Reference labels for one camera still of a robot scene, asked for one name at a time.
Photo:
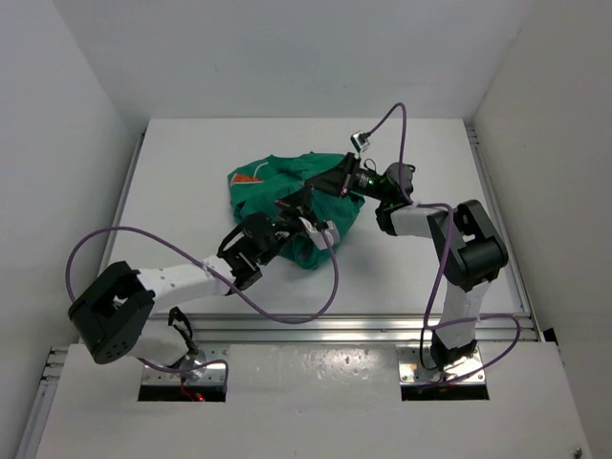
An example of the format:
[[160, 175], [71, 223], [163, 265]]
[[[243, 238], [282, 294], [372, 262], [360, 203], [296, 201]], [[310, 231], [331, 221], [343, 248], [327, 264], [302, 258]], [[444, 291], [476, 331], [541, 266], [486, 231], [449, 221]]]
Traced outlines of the green zip-up jacket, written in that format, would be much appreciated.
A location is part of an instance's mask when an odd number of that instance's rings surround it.
[[278, 201], [302, 189], [306, 180], [337, 165], [343, 156], [332, 153], [308, 153], [282, 158], [271, 155], [243, 165], [228, 175], [229, 199], [236, 227], [225, 237], [217, 254], [231, 266], [238, 279], [252, 275], [257, 279], [259, 267], [281, 255], [302, 269], [315, 270], [334, 257], [333, 248], [342, 241], [355, 223], [364, 199], [360, 195], [329, 195], [313, 189], [313, 210], [316, 220], [333, 221], [340, 233], [340, 242], [319, 250], [305, 236], [290, 239], [263, 239], [257, 236], [257, 212], [277, 213]]

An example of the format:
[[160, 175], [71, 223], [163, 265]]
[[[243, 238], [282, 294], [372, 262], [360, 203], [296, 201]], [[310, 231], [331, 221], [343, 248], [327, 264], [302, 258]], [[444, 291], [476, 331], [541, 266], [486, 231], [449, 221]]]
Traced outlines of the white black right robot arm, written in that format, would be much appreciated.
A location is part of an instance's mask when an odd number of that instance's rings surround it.
[[381, 231], [392, 236], [416, 236], [432, 241], [440, 268], [438, 288], [447, 282], [442, 316], [431, 329], [429, 354], [433, 365], [445, 366], [473, 353], [475, 321], [484, 294], [507, 265], [507, 247], [482, 203], [470, 199], [454, 208], [416, 204], [411, 200], [412, 164], [395, 162], [379, 174], [361, 165], [353, 153], [306, 184], [327, 194], [361, 195], [379, 202], [375, 210]]

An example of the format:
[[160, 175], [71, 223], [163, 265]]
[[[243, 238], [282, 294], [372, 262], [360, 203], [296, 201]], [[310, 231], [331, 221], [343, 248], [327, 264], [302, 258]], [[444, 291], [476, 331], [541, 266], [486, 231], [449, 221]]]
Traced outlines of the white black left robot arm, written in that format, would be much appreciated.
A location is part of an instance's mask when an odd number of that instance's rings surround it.
[[274, 205], [274, 217], [247, 216], [223, 239], [217, 253], [203, 260], [158, 269], [137, 270], [125, 261], [109, 265], [68, 313], [94, 362], [107, 364], [130, 356], [176, 367], [194, 354], [191, 328], [178, 306], [248, 289], [292, 239], [316, 228], [310, 187]]

